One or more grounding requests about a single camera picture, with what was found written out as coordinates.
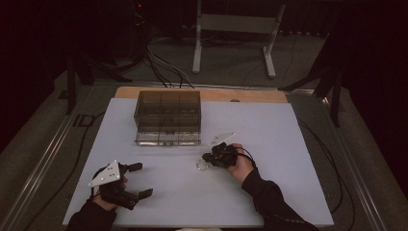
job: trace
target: white tabletop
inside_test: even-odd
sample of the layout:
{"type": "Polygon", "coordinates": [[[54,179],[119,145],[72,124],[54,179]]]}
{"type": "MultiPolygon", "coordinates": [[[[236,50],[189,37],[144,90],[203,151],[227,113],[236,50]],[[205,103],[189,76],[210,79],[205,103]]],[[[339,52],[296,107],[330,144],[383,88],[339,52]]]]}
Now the white tabletop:
{"type": "Polygon", "coordinates": [[[126,173],[126,191],[152,188],[133,211],[117,209],[117,226],[133,227],[259,227],[262,218],[252,198],[223,168],[200,171],[195,163],[216,134],[235,132],[253,156],[264,179],[277,183],[287,203],[314,225],[332,225],[310,155],[290,104],[201,102],[200,146],[152,147],[134,142],[136,99],[111,100],[81,174],[63,224],[89,198],[93,174],[113,160],[143,163],[126,173]]]}

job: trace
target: hand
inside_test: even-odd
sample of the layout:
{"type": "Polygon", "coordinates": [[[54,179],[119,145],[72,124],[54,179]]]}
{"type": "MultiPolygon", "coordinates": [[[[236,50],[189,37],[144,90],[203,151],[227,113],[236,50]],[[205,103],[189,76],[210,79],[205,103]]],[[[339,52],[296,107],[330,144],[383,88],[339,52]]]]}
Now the hand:
{"type": "MultiPolygon", "coordinates": [[[[128,182],[128,179],[123,176],[122,178],[122,188],[126,189],[126,185],[125,183],[128,182]]],[[[102,207],[102,209],[106,210],[106,211],[111,211],[112,209],[115,209],[117,207],[117,205],[106,202],[105,200],[102,199],[102,196],[100,194],[98,194],[96,197],[94,197],[92,199],[92,202],[99,205],[100,207],[102,207]]]]}
{"type": "MultiPolygon", "coordinates": [[[[239,143],[232,144],[238,151],[243,154],[242,145],[239,143]]],[[[245,180],[246,176],[254,169],[251,161],[243,156],[238,156],[237,163],[234,166],[227,168],[227,171],[234,176],[240,184],[245,180]]]]}

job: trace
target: person's right hand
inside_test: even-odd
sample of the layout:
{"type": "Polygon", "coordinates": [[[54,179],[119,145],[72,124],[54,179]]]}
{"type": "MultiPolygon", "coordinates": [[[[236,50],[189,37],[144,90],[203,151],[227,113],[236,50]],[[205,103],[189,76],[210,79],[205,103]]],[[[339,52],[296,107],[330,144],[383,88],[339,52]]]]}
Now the person's right hand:
{"type": "MultiPolygon", "coordinates": [[[[232,144],[238,151],[243,154],[242,145],[239,143],[232,144]]],[[[227,168],[227,171],[234,176],[240,184],[245,180],[246,176],[254,169],[251,161],[244,156],[238,156],[237,163],[234,166],[227,168]]]]}

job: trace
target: black sleeve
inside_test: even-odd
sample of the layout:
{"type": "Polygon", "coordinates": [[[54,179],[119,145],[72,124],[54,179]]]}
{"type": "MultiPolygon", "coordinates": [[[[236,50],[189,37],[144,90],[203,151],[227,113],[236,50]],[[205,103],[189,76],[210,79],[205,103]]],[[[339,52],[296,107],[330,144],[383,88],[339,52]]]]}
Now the black sleeve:
{"type": "Polygon", "coordinates": [[[106,211],[87,200],[81,210],[71,217],[66,231],[110,231],[115,218],[115,211],[106,211]]]}
{"type": "Polygon", "coordinates": [[[264,218],[265,230],[318,230],[285,202],[278,185],[261,178],[257,168],[245,178],[242,189],[252,196],[255,209],[264,218]]]}

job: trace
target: transparent plastic box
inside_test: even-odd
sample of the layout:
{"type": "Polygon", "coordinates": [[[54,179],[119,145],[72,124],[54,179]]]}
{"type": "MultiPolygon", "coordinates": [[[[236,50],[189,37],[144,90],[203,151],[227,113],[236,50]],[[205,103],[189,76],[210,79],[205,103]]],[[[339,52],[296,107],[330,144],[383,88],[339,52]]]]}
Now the transparent plastic box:
{"type": "Polygon", "coordinates": [[[142,90],[135,122],[138,145],[199,145],[200,91],[142,90]]]}

